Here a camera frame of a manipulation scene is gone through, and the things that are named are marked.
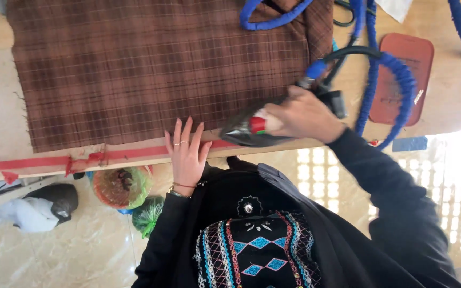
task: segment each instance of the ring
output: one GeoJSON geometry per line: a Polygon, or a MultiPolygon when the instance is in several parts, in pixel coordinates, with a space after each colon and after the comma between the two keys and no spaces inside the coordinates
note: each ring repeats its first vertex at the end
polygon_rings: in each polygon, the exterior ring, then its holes
{"type": "Polygon", "coordinates": [[[180,143],[174,144],[174,146],[181,145],[181,144],[183,144],[183,143],[188,143],[188,141],[181,141],[180,143]]]}

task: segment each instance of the woman's left hand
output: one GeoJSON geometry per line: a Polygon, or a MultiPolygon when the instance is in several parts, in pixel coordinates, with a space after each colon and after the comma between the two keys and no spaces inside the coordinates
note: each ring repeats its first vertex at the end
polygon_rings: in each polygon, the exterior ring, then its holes
{"type": "Polygon", "coordinates": [[[195,186],[202,177],[205,161],[208,158],[209,148],[213,142],[204,144],[199,153],[200,139],[204,131],[204,122],[201,122],[193,135],[193,139],[189,140],[189,134],[192,130],[193,120],[188,117],[186,125],[181,133],[182,121],[177,118],[174,131],[174,142],[172,144],[170,134],[165,131],[166,149],[172,160],[172,169],[174,171],[174,182],[182,186],[174,184],[174,191],[190,197],[195,190],[195,186]]]}

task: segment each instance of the blue diamond embroidery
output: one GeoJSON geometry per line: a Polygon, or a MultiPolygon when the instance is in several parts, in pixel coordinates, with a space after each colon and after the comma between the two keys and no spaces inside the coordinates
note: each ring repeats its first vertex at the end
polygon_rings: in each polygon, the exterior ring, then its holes
{"type": "Polygon", "coordinates": [[[245,247],[247,246],[246,243],[242,242],[234,242],[234,250],[236,251],[236,254],[239,254],[245,247]]]}
{"type": "Polygon", "coordinates": [[[269,243],[270,243],[269,240],[266,240],[263,237],[257,237],[256,239],[253,239],[252,241],[250,241],[250,243],[248,243],[248,244],[250,244],[250,245],[252,245],[254,247],[257,247],[259,249],[263,249],[263,247],[265,247],[269,243]]]}
{"type": "Polygon", "coordinates": [[[273,258],[268,265],[266,265],[267,268],[270,268],[273,271],[278,271],[278,269],[282,268],[287,263],[285,260],[280,260],[277,258],[273,258]]]}
{"type": "Polygon", "coordinates": [[[259,271],[261,269],[263,269],[263,267],[253,264],[252,266],[250,266],[247,269],[243,270],[243,272],[241,272],[241,273],[247,274],[247,275],[250,275],[250,276],[256,276],[257,273],[259,273],[259,271]]]}
{"type": "Polygon", "coordinates": [[[279,238],[273,241],[273,243],[277,244],[280,248],[284,248],[284,246],[286,245],[286,238],[285,237],[279,238]]]}

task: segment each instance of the tiled floor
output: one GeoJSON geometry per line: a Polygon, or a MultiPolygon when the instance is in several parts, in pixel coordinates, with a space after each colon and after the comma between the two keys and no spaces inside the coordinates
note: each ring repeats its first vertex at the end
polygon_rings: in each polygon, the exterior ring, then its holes
{"type": "MultiPolygon", "coordinates": [[[[461,267],[461,133],[431,137],[426,151],[387,153],[427,187],[428,195],[439,204],[442,228],[450,235],[451,256],[461,267]]],[[[302,193],[368,235],[376,208],[329,149],[245,155],[241,159],[278,168],[302,193]]],[[[209,162],[225,166],[224,159],[209,162]]],[[[155,165],[154,177],[153,193],[165,193],[172,181],[170,165],[155,165]]],[[[133,283],[146,240],[135,231],[129,216],[98,201],[85,178],[74,184],[80,206],[71,221],[37,234],[0,226],[0,287],[123,288],[133,283]]]]}

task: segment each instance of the folded brown fabric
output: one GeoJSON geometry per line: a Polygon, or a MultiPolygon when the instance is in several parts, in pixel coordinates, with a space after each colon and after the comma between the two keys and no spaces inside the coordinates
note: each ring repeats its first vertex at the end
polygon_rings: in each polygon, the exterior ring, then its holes
{"type": "MultiPolygon", "coordinates": [[[[290,11],[267,0],[251,22],[290,11]]],[[[12,49],[34,152],[163,136],[177,117],[207,130],[285,93],[331,51],[331,0],[268,31],[239,26],[244,1],[9,0],[12,49]]]]}

